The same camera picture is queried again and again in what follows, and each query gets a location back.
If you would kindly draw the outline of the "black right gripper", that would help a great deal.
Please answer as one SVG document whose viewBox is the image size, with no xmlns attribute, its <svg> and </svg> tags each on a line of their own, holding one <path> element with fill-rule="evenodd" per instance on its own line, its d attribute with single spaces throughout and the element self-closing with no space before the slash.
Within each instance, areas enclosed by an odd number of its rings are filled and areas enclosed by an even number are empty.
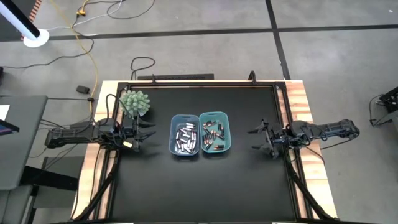
<svg viewBox="0 0 398 224">
<path fill-rule="evenodd" d="M 266 143 L 252 146 L 252 148 L 268 152 L 271 157 L 279 156 L 279 150 L 275 148 L 276 145 L 287 146 L 289 144 L 289 141 L 292 139 L 292 137 L 288 135 L 287 132 L 284 130 L 275 132 L 270 124 L 268 124 L 266 119 L 261 119 L 260 125 L 253 130 L 248 131 L 248 133 L 259 134 L 263 131 L 265 131 L 266 133 Z"/>
</svg>

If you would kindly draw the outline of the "green succulent in patterned pot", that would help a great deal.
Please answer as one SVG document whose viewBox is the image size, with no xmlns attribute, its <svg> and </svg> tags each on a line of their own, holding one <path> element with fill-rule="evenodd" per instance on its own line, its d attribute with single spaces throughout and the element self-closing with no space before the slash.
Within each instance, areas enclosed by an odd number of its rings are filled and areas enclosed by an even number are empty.
<svg viewBox="0 0 398 224">
<path fill-rule="evenodd" d="M 147 94 L 141 91 L 128 90 L 119 98 L 121 109 L 126 117 L 136 119 L 144 116 L 150 108 L 150 99 Z"/>
</svg>

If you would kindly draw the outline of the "black frame strut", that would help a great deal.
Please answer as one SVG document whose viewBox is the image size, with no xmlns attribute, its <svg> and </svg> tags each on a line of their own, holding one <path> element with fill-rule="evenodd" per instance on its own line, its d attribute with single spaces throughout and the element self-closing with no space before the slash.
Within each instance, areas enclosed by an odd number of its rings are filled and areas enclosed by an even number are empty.
<svg viewBox="0 0 398 224">
<path fill-rule="evenodd" d="M 95 213 L 97 206 L 101 203 L 104 193 L 114 182 L 119 166 L 118 164 L 119 151 L 112 151 L 112 152 L 110 152 L 109 150 L 105 151 L 105 155 L 110 156 L 111 154 L 114 154 L 112 168 L 107 174 L 104 175 L 105 179 L 100 181 L 100 185 L 96 193 L 94 194 L 94 196 L 92 196 L 92 198 L 90 198 L 90 202 L 83 209 L 81 214 L 79 214 L 75 218 L 72 218 L 74 222 L 89 220 L 90 215 L 92 213 Z"/>
<path fill-rule="evenodd" d="M 314 199 L 314 197 L 311 195 L 311 193 L 308 191 L 307 187 L 304 185 L 304 183 L 300 180 L 299 175 L 294 171 L 293 166 L 291 163 L 287 164 L 287 172 L 290 178 L 295 182 L 295 184 L 298 186 L 300 191 L 303 194 L 304 199 L 309 203 L 310 208 L 314 210 L 314 212 L 317 214 L 317 216 L 320 219 L 324 220 L 334 220 L 333 217 L 331 217 L 329 214 L 322 209 L 322 207 L 317 203 L 317 201 Z"/>
</svg>

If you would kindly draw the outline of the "gray desk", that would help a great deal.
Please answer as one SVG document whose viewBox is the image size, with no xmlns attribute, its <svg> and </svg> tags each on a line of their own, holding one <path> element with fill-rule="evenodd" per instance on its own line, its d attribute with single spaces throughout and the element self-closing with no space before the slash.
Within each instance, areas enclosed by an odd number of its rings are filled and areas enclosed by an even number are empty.
<svg viewBox="0 0 398 224">
<path fill-rule="evenodd" d="M 46 96 L 0 97 L 0 105 L 10 105 L 5 121 L 19 127 L 0 136 L 0 190 L 19 186 L 46 103 Z"/>
</svg>

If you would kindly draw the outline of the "black flat bar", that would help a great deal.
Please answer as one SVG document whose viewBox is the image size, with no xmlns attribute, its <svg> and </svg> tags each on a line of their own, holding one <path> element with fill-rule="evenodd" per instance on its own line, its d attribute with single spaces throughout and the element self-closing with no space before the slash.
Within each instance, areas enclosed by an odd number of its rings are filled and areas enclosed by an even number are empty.
<svg viewBox="0 0 398 224">
<path fill-rule="evenodd" d="M 202 73 L 202 74 L 184 74 L 184 75 L 146 75 L 136 76 L 133 80 L 214 80 L 215 75 L 213 73 Z"/>
</svg>

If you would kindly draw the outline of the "teal plastic bin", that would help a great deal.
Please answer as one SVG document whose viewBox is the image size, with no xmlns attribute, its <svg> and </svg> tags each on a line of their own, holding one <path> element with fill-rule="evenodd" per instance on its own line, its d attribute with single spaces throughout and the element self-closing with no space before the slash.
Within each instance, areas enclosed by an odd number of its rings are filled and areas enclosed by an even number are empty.
<svg viewBox="0 0 398 224">
<path fill-rule="evenodd" d="M 201 149 L 208 154 L 221 154 L 226 152 L 227 150 L 230 149 L 232 143 L 231 143 L 231 131 L 230 131 L 230 126 L 229 126 L 229 119 L 226 113 L 221 112 L 221 111 L 215 111 L 215 112 L 206 112 L 202 113 L 199 117 L 199 122 L 200 122 L 200 140 L 201 140 Z M 205 123 L 209 122 L 217 122 L 216 125 L 214 126 L 203 126 Z M 221 136 L 221 130 L 218 130 L 218 123 L 221 122 L 221 126 L 224 127 L 224 140 L 220 139 L 218 135 Z M 210 140 L 212 142 L 212 146 L 209 148 L 209 150 L 206 150 L 206 146 L 204 144 L 204 135 L 208 134 L 205 132 L 203 127 L 206 127 L 210 132 L 211 130 L 215 130 L 217 132 L 217 137 L 215 140 Z M 214 147 L 216 145 L 224 145 L 224 150 L 222 151 L 214 151 Z"/>
</svg>

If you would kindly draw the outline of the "black equipment stand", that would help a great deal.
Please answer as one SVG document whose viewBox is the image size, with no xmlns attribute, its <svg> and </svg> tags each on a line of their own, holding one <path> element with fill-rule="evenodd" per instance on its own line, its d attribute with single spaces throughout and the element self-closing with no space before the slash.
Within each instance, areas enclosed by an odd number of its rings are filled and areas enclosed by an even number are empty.
<svg viewBox="0 0 398 224">
<path fill-rule="evenodd" d="M 372 119 L 371 103 L 375 98 L 379 98 L 381 105 L 387 110 L 387 114 L 379 119 Z M 396 127 L 396 130 L 398 130 L 398 86 L 387 93 L 375 96 L 370 100 L 369 122 L 373 127 L 392 123 Z"/>
</svg>

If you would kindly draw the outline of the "black white pole with base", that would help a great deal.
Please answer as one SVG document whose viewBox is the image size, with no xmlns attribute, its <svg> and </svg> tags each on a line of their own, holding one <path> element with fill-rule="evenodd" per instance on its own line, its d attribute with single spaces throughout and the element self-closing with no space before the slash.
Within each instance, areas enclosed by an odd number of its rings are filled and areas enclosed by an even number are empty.
<svg viewBox="0 0 398 224">
<path fill-rule="evenodd" d="M 49 40 L 49 32 L 33 25 L 12 0 L 0 0 L 0 14 L 24 36 L 25 46 L 36 48 Z"/>
</svg>

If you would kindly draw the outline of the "blue plastic bin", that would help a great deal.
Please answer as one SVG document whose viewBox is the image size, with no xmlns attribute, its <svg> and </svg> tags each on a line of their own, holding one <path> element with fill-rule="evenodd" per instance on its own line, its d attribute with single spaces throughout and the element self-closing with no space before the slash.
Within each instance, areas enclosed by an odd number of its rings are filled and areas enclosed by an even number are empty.
<svg viewBox="0 0 398 224">
<path fill-rule="evenodd" d="M 192 123 L 195 126 L 192 126 L 193 129 L 186 130 L 187 134 L 181 132 L 180 129 L 186 127 L 185 123 Z M 192 132 L 197 133 L 197 140 L 196 140 L 196 148 L 195 150 L 191 150 L 193 153 L 189 154 L 188 152 L 184 152 L 182 150 L 176 150 L 176 135 L 177 131 L 180 131 L 180 138 L 186 138 L 191 140 Z M 183 147 L 187 147 L 187 143 L 182 142 L 178 139 L 179 142 L 183 143 Z M 182 156 L 182 157 L 192 157 L 195 156 L 200 150 L 200 128 L 199 128 L 199 117 L 190 114 L 178 114 L 175 115 L 171 120 L 170 125 L 170 137 L 169 137 L 169 151 L 175 156 Z"/>
</svg>

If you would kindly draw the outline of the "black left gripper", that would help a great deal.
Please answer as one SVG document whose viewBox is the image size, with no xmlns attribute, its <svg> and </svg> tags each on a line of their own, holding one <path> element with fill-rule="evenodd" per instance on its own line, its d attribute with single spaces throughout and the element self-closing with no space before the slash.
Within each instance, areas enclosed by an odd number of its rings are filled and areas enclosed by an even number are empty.
<svg viewBox="0 0 398 224">
<path fill-rule="evenodd" d="M 149 128 L 155 126 L 154 123 L 150 123 L 147 121 L 140 120 L 139 127 L 141 128 Z M 125 150 L 130 150 L 134 152 L 140 151 L 139 142 L 143 142 L 147 138 L 151 137 L 156 133 L 156 131 L 149 132 L 139 132 L 138 140 L 136 139 L 136 134 L 138 132 L 136 120 L 132 118 L 123 118 L 120 122 L 121 127 L 121 136 L 122 136 L 122 148 Z"/>
</svg>

